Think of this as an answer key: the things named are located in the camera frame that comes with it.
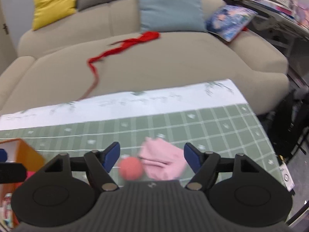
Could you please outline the coral foam ball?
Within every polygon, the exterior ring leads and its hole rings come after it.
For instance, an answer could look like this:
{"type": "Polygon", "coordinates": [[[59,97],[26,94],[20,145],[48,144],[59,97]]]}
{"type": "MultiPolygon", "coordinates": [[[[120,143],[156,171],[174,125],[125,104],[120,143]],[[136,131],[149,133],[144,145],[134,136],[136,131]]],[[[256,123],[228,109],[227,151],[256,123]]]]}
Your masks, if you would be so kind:
{"type": "Polygon", "coordinates": [[[143,176],[143,165],[136,157],[126,157],[119,163],[119,174],[125,181],[139,180],[143,176]]]}

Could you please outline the beige sofa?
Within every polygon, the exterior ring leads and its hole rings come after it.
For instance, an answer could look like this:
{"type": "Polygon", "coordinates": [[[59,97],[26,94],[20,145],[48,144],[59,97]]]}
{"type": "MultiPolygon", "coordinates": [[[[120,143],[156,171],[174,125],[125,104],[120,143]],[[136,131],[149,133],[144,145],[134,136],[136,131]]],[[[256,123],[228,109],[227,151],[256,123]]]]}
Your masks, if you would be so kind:
{"type": "MultiPolygon", "coordinates": [[[[87,60],[140,32],[138,0],[77,12],[20,39],[17,59],[1,74],[1,113],[79,99],[94,81],[87,60]]],[[[288,61],[251,32],[225,44],[205,32],[163,32],[97,62],[92,96],[230,79],[253,111],[271,111],[287,94],[288,61]]]]}

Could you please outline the orange white open box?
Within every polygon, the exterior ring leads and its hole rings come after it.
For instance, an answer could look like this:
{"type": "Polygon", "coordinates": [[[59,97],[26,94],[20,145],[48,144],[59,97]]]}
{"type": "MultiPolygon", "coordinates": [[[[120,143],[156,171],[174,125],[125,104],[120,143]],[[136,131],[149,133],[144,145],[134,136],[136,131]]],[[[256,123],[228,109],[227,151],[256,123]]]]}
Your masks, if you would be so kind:
{"type": "Polygon", "coordinates": [[[15,190],[45,164],[45,158],[20,138],[1,141],[1,231],[18,225],[11,207],[15,190]]]}

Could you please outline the pink cloth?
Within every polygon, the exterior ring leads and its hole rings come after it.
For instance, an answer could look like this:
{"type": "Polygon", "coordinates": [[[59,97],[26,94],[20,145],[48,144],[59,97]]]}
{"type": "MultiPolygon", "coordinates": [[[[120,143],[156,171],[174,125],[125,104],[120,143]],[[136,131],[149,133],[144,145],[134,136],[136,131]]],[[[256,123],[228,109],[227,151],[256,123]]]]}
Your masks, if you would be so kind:
{"type": "Polygon", "coordinates": [[[146,137],[138,157],[147,177],[158,181],[178,179],[186,168],[183,150],[161,138],[146,137]]]}

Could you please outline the red ribbon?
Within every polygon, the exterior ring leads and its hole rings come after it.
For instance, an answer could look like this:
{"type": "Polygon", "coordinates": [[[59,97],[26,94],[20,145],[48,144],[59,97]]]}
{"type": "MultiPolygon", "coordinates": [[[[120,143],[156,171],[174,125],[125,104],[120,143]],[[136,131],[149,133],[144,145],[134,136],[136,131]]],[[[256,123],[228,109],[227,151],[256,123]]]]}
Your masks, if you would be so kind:
{"type": "Polygon", "coordinates": [[[90,71],[93,74],[94,77],[94,81],[92,83],[92,85],[87,89],[87,91],[78,99],[78,101],[83,100],[85,98],[87,98],[91,92],[97,87],[98,83],[99,83],[99,74],[97,71],[97,67],[94,65],[94,63],[103,60],[104,58],[111,56],[111,55],[117,55],[129,48],[131,48],[132,46],[138,45],[138,44],[144,44],[153,40],[157,40],[160,38],[160,33],[159,32],[145,32],[142,33],[140,36],[138,36],[137,38],[129,38],[129,39],[124,39],[121,41],[117,41],[111,44],[115,45],[115,44],[119,44],[118,47],[116,48],[112,48],[109,49],[105,52],[102,52],[101,54],[92,57],[90,59],[87,60],[87,65],[88,68],[90,69],[90,71]]]}

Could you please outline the green checked tablecloth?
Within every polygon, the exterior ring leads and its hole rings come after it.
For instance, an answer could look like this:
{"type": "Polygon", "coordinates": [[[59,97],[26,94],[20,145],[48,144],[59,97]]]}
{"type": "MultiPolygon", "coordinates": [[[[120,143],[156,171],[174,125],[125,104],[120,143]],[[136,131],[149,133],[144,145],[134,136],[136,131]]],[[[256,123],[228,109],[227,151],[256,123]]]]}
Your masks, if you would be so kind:
{"type": "Polygon", "coordinates": [[[282,185],[272,145],[231,80],[170,89],[122,92],[1,116],[1,140],[21,138],[47,160],[104,150],[119,142],[121,157],[139,154],[146,138],[232,158],[245,154],[282,185]]]}

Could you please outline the yellow cushion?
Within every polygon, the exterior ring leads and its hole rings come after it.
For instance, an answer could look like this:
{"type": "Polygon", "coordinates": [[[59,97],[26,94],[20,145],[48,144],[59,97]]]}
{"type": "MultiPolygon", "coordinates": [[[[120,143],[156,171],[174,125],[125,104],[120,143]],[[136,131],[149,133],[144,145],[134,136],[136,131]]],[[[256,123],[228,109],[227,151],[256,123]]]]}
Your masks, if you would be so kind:
{"type": "Polygon", "coordinates": [[[34,0],[32,30],[38,30],[76,12],[77,0],[34,0]]]}

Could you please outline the cluttered side shelf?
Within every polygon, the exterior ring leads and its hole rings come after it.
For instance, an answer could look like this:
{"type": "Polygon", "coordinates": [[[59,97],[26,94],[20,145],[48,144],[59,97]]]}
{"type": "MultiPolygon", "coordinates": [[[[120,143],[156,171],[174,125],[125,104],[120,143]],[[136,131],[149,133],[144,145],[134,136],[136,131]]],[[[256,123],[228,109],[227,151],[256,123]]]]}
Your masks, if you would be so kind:
{"type": "Polygon", "coordinates": [[[308,2],[302,0],[226,0],[255,10],[252,21],[255,31],[261,32],[272,45],[284,50],[289,57],[294,43],[308,42],[308,2]]]}

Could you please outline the light blue cushion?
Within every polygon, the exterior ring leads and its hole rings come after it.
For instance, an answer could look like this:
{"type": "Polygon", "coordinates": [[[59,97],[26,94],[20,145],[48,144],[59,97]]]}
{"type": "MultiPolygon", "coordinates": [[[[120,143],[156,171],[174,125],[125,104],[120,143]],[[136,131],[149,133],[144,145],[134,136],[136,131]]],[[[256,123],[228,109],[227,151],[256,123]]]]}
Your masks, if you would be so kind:
{"type": "Polygon", "coordinates": [[[201,0],[138,0],[141,32],[206,32],[201,0]]]}

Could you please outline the blue anime print cushion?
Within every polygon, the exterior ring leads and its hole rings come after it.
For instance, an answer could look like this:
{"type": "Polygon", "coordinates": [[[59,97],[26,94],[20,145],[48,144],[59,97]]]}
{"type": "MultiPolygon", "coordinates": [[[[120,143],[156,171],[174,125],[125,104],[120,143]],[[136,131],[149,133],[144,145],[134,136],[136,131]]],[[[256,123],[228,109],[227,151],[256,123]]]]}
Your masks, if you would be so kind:
{"type": "Polygon", "coordinates": [[[208,32],[230,43],[258,13],[241,6],[225,5],[205,22],[208,32]]]}

